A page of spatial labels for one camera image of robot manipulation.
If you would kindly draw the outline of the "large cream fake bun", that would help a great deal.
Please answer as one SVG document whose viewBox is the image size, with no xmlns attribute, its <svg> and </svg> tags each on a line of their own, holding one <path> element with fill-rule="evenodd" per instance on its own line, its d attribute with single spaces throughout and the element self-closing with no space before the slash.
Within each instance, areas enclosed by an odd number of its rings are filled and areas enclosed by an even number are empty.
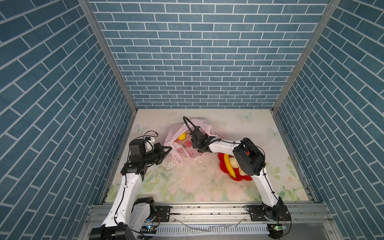
<svg viewBox="0 0 384 240">
<path fill-rule="evenodd" d="M 241 176 L 246 176 L 247 175 L 240 167 L 238 168 L 238 171 L 239 171 L 239 174 Z"/>
</svg>

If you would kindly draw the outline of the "pink plastic bag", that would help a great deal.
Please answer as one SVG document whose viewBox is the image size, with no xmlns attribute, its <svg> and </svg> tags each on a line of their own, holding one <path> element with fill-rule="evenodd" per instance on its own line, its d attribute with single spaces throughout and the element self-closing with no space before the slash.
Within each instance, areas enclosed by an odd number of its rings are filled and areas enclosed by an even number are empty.
<svg viewBox="0 0 384 240">
<path fill-rule="evenodd" d="M 178 137 L 184 132 L 187 133 L 187 138 L 182 141 L 178 140 Z M 173 148 L 170 154 L 175 164 L 182 165 L 183 160 L 196 160 L 206 154 L 199 153 L 193 148 L 191 138 L 190 131 L 184 123 L 172 125 L 169 128 L 164 146 Z"/>
</svg>

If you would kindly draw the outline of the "orange fake fruit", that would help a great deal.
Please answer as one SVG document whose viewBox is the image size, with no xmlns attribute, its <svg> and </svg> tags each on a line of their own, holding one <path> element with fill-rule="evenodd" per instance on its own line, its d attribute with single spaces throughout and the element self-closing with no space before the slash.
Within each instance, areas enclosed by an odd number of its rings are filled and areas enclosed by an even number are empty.
<svg viewBox="0 0 384 240">
<path fill-rule="evenodd" d="M 179 137 L 178 137 L 178 140 L 182 141 L 182 140 L 185 140 L 187 138 L 187 133 L 184 132 L 183 134 L 181 134 Z"/>
</svg>

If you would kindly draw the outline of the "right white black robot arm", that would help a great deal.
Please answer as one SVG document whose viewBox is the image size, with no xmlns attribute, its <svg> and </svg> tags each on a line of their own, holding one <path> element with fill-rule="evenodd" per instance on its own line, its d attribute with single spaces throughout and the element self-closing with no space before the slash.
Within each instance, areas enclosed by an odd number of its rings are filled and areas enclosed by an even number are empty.
<svg viewBox="0 0 384 240">
<path fill-rule="evenodd" d="M 240 141 L 223 140 L 203 134 L 199 128 L 190 132 L 194 149 L 201 153 L 223 153 L 236 158 L 241 170 L 250 176 L 262 197 L 264 215 L 268 220 L 290 221 L 292 219 L 281 197 L 276 195 L 266 170 L 264 151 L 250 139 Z"/>
</svg>

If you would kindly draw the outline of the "small cream fake bun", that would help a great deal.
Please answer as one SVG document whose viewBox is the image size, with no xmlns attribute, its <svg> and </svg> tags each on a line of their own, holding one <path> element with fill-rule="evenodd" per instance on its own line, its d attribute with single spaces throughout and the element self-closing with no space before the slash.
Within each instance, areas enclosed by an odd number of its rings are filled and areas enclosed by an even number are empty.
<svg viewBox="0 0 384 240">
<path fill-rule="evenodd" d="M 233 169 L 238 169 L 240 167 L 238 161 L 235 158 L 230 158 L 229 161 Z"/>
</svg>

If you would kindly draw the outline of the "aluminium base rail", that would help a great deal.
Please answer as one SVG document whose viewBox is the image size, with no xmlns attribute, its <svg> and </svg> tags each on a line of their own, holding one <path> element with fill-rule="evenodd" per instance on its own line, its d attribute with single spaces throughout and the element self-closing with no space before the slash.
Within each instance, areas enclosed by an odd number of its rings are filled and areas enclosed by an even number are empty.
<svg viewBox="0 0 384 240">
<path fill-rule="evenodd" d="M 267 233 L 268 226 L 281 224 L 320 225 L 329 240 L 340 240 L 334 218 L 324 203 L 286 203 L 280 220 L 270 221 L 261 203 L 156 203 L 156 234 L 192 236 L 209 234 Z"/>
</svg>

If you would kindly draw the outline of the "red flower-shaped plate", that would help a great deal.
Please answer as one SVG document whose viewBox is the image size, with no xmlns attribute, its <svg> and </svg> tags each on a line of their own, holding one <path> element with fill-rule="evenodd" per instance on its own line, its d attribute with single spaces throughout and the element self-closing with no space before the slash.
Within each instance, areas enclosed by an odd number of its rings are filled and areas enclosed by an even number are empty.
<svg viewBox="0 0 384 240">
<path fill-rule="evenodd" d="M 232 180 L 237 182 L 252 181 L 252 178 L 241 170 L 234 156 L 218 153 L 218 158 L 221 171 L 228 174 Z"/>
</svg>

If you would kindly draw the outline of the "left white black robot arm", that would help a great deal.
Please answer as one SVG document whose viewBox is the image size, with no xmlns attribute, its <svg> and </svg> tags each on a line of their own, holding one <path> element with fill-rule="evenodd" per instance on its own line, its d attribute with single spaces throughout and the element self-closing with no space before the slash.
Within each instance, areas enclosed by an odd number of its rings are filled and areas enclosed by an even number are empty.
<svg viewBox="0 0 384 240">
<path fill-rule="evenodd" d="M 93 228 L 90 240 L 146 240 L 141 233 L 146 220 L 156 216 L 152 197 L 137 198 L 145 174 L 152 165 L 159 165 L 171 152 L 172 147 L 152 144 L 146 140 L 134 140 L 129 145 L 128 160 L 124 164 L 122 179 L 115 201 L 103 223 Z"/>
</svg>

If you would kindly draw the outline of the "yellow fake banana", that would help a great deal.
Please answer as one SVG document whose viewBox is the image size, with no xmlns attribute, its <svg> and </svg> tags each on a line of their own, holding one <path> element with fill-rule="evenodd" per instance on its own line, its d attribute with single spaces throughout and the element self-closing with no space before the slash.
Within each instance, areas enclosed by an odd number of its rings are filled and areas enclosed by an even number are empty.
<svg viewBox="0 0 384 240">
<path fill-rule="evenodd" d="M 232 168 L 232 166 L 230 164 L 230 161 L 229 161 L 229 159 L 233 158 L 233 157 L 230 157 L 230 155 L 228 155 L 228 154 L 224 154 L 223 158 L 224 158 L 224 163 L 225 163 L 225 166 L 227 168 L 227 171 L 229 172 L 230 176 L 235 179 L 236 178 L 236 174 L 235 174 L 235 171 Z"/>
</svg>

